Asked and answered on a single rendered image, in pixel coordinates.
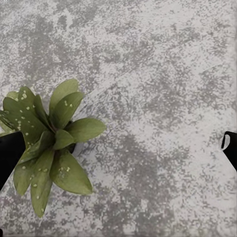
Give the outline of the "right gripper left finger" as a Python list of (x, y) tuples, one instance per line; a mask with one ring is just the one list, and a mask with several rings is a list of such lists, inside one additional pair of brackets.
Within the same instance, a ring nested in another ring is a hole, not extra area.
[(21, 131), (0, 137), (0, 190), (26, 149)]

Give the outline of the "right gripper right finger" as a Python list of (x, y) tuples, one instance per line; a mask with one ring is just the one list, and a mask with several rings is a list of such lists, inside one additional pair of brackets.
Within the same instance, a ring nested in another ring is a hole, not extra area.
[(237, 133), (226, 131), (217, 145), (217, 150), (224, 152), (237, 171)]

